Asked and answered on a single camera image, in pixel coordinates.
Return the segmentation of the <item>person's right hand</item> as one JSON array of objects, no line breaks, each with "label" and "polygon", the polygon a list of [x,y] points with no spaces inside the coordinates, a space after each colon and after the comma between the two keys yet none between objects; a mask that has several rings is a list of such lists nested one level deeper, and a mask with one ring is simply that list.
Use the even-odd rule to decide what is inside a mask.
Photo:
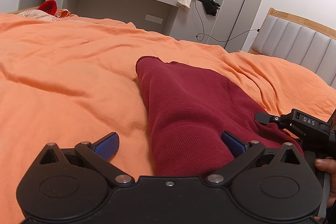
[{"label": "person's right hand", "polygon": [[335,223],[335,143],[330,141],[317,141],[318,155],[320,158],[315,159],[315,167],[329,176],[329,186],[325,192],[327,195],[326,202],[326,221]]}]

